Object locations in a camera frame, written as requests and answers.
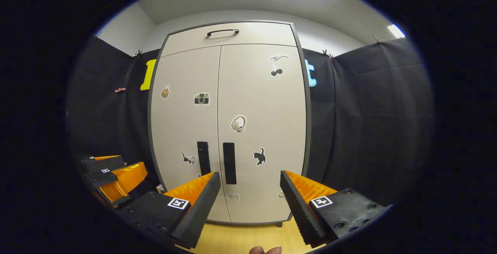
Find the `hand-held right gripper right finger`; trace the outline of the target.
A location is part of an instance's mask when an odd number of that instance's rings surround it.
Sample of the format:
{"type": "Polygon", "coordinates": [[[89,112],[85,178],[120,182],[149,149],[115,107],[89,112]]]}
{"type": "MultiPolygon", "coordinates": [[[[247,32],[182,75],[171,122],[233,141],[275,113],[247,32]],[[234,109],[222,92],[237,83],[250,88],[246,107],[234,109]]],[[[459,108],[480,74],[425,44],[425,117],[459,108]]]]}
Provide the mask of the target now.
{"type": "Polygon", "coordinates": [[[304,243],[313,248],[350,239],[393,207],[352,188],[337,191],[288,170],[281,171],[280,187],[304,243]]]}

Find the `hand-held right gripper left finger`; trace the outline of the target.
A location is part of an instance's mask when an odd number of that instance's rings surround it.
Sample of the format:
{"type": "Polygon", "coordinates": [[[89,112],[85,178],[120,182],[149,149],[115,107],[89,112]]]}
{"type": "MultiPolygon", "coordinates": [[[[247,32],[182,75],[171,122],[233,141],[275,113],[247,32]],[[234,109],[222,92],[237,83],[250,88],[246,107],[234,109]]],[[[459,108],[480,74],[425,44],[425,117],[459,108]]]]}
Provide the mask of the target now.
{"type": "Polygon", "coordinates": [[[117,215],[155,243],[192,249],[220,188],[219,173],[211,172],[166,193],[147,192],[119,209],[117,215]]]}

